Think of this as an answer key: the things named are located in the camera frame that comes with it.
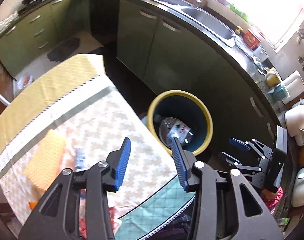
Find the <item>red packaging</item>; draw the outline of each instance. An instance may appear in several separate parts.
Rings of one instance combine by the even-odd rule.
[[[249,29],[243,36],[243,41],[250,49],[254,49],[261,41]]]

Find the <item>metal pivot screw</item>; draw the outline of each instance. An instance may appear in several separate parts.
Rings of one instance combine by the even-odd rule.
[[[233,176],[239,176],[241,174],[241,172],[238,169],[232,169],[231,170],[231,174]]]
[[[105,167],[107,167],[107,165],[109,165],[109,164],[106,161],[100,161],[98,163],[98,166],[101,167],[101,168],[105,168]]]
[[[69,175],[69,174],[72,173],[72,170],[71,169],[64,169],[62,173],[63,173],[63,175]]]
[[[197,168],[203,168],[205,165],[204,162],[197,161],[194,163],[194,166],[196,166]]]

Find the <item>white container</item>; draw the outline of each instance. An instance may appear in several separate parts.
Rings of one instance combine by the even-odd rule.
[[[304,105],[286,111],[285,119],[287,131],[291,137],[304,133]]]
[[[294,207],[304,205],[304,168],[302,168],[297,174],[292,191],[291,203]]]
[[[302,92],[304,92],[304,83],[299,74],[299,71],[294,71],[290,76],[288,76],[283,83],[287,87],[289,92],[289,97],[282,100],[284,104],[289,103],[291,100],[296,98]]]
[[[261,45],[254,50],[253,54],[258,57],[261,62],[265,61],[269,57]]]

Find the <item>white appliance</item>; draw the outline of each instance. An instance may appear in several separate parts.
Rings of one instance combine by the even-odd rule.
[[[300,207],[304,205],[304,168],[302,168],[296,177],[292,191],[292,206]]]
[[[302,78],[299,74],[299,71],[294,71],[290,76],[288,76],[283,83],[285,84],[288,92],[289,97],[282,100],[284,104],[289,103],[291,100],[296,98],[302,92],[304,92],[304,83]]]
[[[295,108],[296,106],[299,106],[299,105],[304,105],[304,98],[303,99],[300,98],[300,101],[295,103],[292,106],[292,108]],[[304,145],[304,133],[300,133],[298,135],[295,135],[294,138],[296,139],[297,145],[299,145],[299,146]]]
[[[291,137],[304,133],[304,105],[298,105],[285,114],[288,134]]]

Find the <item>drawer handle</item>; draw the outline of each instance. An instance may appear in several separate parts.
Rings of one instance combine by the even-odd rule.
[[[274,140],[274,133],[272,132],[271,125],[269,122],[267,122],[267,127],[268,127],[269,134],[272,137],[272,140]]]
[[[63,1],[63,0],[56,0],[55,2],[52,2],[52,4],[57,4],[57,3],[61,2],[61,1]]]
[[[44,29],[40,30],[38,33],[34,34],[34,37],[38,36],[39,34],[41,34],[44,31]]]
[[[48,41],[47,41],[44,45],[42,45],[42,46],[40,46],[40,47],[38,47],[38,48],[39,48],[39,49],[42,49],[42,48],[44,48],[47,44],[48,44]]]
[[[7,33],[6,36],[9,35],[13,30],[15,30],[16,26],[14,26],[13,28],[11,28]]]
[[[263,114],[260,112],[260,110],[259,110],[259,108],[257,107],[256,103],[254,102],[253,97],[250,97],[250,101],[251,101],[252,107],[253,107],[254,110],[257,112],[258,116],[259,116],[260,118],[262,118],[262,117],[263,117]]]
[[[40,15],[37,15],[33,20],[31,20],[29,23],[32,23],[34,21],[36,21],[39,17],[41,17]]]
[[[167,28],[170,29],[171,31],[174,31],[174,32],[177,32],[177,33],[180,33],[180,32],[181,32],[181,30],[172,27],[171,25],[167,24],[166,22],[163,22],[163,26],[167,27]]]
[[[147,14],[147,13],[142,12],[142,11],[140,11],[140,14],[142,14],[143,16],[145,16],[147,18],[150,18],[150,19],[156,19],[156,16]]]

